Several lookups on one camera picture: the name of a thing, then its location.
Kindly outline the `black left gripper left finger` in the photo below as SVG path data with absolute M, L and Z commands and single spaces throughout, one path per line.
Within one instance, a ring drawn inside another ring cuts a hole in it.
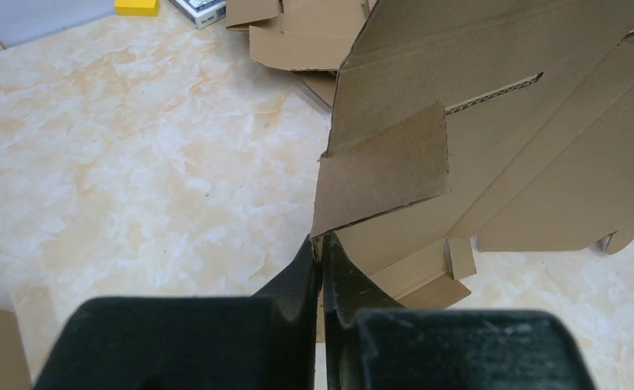
M 305 240 L 250 296 L 88 300 L 35 388 L 311 389 L 320 276 Z

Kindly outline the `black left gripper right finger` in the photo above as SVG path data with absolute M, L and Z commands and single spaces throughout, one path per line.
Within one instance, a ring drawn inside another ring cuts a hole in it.
M 536 310 L 411 310 L 337 236 L 322 248 L 331 389 L 592 389 L 575 339 Z

